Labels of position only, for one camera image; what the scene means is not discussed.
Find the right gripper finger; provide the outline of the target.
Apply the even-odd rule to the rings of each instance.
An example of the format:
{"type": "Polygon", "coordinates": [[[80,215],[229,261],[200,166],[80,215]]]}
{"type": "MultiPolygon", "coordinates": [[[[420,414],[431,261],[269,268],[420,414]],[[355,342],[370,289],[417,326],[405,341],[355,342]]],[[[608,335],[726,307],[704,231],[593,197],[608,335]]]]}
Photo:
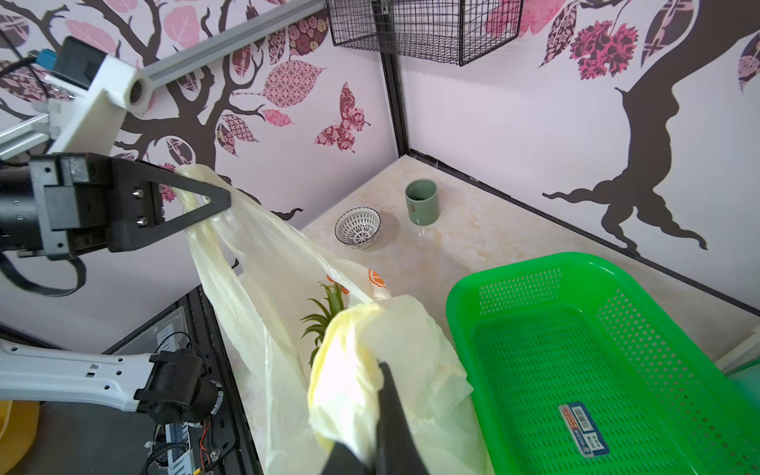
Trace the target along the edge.
{"type": "Polygon", "coordinates": [[[376,426],[377,449],[374,459],[366,464],[348,447],[336,443],[322,475],[429,474],[415,446],[391,369],[385,362],[381,362],[379,368],[385,381],[378,396],[380,419],[376,426]]]}

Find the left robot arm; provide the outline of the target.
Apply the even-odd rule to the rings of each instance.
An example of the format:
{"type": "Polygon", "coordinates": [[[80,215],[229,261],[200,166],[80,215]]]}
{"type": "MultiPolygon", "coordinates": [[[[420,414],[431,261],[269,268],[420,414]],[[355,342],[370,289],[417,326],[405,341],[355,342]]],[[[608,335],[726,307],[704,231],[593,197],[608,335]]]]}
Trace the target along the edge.
{"type": "MultiPolygon", "coordinates": [[[[83,257],[138,251],[231,207],[224,188],[141,161],[44,154],[1,172],[1,251],[69,263],[83,286],[83,257]]],[[[222,386],[194,350],[132,355],[1,344],[5,400],[100,405],[159,425],[216,415],[222,386]]]]}

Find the green-yellow pineapple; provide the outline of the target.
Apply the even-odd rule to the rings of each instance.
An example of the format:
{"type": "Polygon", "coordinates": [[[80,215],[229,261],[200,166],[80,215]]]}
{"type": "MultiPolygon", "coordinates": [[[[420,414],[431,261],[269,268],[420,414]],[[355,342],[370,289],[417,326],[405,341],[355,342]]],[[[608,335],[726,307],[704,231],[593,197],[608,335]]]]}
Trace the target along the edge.
{"type": "Polygon", "coordinates": [[[340,283],[330,280],[328,283],[320,282],[325,292],[322,299],[310,298],[309,302],[318,308],[312,313],[300,319],[306,325],[301,338],[310,338],[314,348],[309,357],[309,366],[314,365],[317,353],[321,349],[327,335],[327,330],[338,314],[348,308],[348,289],[340,283]]]}

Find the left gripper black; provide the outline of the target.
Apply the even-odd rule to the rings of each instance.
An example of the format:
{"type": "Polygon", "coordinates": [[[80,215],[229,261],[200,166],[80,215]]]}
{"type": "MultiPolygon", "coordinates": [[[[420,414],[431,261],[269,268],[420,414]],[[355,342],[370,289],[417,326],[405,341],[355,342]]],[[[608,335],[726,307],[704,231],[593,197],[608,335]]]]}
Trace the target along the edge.
{"type": "Polygon", "coordinates": [[[71,260],[137,251],[231,207],[224,188],[142,161],[45,154],[1,170],[1,250],[71,260]]]}

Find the yellow translucent plastic bag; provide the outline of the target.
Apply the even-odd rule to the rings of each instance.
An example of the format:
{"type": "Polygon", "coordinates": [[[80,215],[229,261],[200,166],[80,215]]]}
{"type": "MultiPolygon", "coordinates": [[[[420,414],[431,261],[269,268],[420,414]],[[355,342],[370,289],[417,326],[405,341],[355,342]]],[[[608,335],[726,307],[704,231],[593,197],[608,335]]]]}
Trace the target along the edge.
{"type": "Polygon", "coordinates": [[[190,253],[220,326],[249,372],[251,429],[267,474],[317,474],[341,443],[369,464],[389,365],[415,446],[431,474],[484,474],[488,456],[457,353],[424,305],[393,296],[372,269],[340,258],[259,203],[190,227],[190,253]],[[320,282],[348,289],[314,365],[300,319],[320,282]]]}

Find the green plastic basket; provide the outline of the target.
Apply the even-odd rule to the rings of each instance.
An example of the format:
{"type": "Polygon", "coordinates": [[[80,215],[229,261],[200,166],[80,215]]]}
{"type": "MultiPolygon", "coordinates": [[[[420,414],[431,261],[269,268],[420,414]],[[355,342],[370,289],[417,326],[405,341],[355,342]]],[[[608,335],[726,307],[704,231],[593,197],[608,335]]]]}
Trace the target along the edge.
{"type": "Polygon", "coordinates": [[[758,410],[617,265],[481,271],[445,314],[496,473],[758,472],[758,410]]]}

